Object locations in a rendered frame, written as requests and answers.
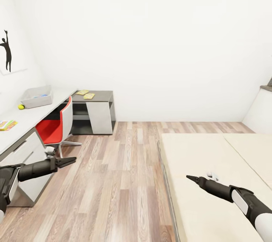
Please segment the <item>toy box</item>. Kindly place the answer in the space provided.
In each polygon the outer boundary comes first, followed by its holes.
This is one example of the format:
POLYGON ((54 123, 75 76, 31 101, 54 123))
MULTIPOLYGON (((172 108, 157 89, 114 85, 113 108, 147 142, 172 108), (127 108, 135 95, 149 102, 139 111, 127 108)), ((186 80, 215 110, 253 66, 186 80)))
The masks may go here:
POLYGON ((52 86, 36 87, 26 89, 25 93, 20 99, 20 102, 27 108, 40 107, 53 103, 52 86), (37 97, 37 95, 48 95, 43 97, 37 97))

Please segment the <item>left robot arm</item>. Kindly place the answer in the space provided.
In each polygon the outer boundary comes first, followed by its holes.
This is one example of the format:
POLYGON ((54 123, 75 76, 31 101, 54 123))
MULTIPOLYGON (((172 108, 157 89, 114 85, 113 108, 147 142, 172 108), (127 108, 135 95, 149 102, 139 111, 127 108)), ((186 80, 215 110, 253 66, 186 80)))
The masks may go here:
POLYGON ((46 146, 45 157, 43 161, 38 161, 33 164, 14 164, 0 166, 0 228, 7 209, 7 205, 15 194, 17 186, 29 179, 38 178, 44 175, 58 172, 58 167, 61 169, 65 166, 76 162, 76 157, 56 158, 56 149, 52 146, 46 146))

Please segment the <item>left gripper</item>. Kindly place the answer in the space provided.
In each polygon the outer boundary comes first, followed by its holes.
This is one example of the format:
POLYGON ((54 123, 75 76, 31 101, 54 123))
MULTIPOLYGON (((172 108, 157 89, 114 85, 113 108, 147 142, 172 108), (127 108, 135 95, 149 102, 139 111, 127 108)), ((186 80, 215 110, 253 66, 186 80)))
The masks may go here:
POLYGON ((44 175, 52 174, 58 172, 58 167, 61 169, 65 166, 73 164, 76 162, 76 157, 69 158, 56 158, 53 157, 48 160, 38 161, 33 163, 32 176, 33 178, 38 178, 44 175))

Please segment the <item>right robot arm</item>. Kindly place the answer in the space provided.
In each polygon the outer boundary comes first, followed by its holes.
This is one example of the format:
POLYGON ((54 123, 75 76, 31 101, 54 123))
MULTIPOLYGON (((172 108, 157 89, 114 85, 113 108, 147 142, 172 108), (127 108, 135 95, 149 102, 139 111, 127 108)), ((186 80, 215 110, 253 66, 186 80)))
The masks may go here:
POLYGON ((207 178, 187 175, 186 177, 207 193, 231 203, 235 203, 250 221, 264 242, 272 242, 272 210, 254 195, 254 192, 218 183, 219 177, 213 171, 207 172, 207 178))

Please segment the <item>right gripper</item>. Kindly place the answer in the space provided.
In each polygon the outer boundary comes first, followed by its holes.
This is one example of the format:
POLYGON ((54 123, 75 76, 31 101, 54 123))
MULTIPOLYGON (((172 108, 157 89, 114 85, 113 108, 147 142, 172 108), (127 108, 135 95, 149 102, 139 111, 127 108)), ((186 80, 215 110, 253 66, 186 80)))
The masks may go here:
MULTIPOLYGON (((195 183, 199 184, 199 187, 202 188, 203 190, 205 190, 207 193, 212 194, 216 197, 220 197, 220 186, 222 185, 221 183, 212 181, 212 180, 208 180, 207 178, 204 177, 196 177, 196 176, 190 176, 187 175, 186 176, 188 179, 194 181, 195 183)), ((223 198, 221 198, 223 199, 223 198)))

